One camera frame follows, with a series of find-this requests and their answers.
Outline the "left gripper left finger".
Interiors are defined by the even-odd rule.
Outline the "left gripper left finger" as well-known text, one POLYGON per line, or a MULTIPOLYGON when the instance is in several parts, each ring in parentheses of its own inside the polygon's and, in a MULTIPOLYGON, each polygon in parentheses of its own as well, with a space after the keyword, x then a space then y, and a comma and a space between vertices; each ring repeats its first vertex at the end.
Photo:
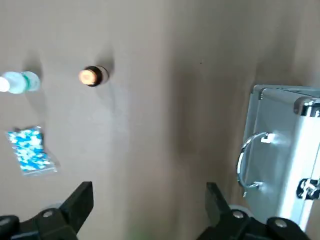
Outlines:
POLYGON ((47 208, 21 222, 16 215, 0 217, 2 240, 76 240, 94 206, 93 183, 82 182, 58 208, 47 208))

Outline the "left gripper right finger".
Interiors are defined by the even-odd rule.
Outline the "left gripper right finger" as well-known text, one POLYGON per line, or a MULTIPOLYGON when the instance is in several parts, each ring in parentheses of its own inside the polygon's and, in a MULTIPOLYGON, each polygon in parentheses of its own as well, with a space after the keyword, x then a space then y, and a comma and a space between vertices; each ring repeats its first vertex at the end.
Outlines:
POLYGON ((210 220, 198 240, 308 240, 309 237, 293 221, 271 217, 266 223, 257 221, 240 209, 231 209, 214 182, 206 183, 205 209, 210 220))

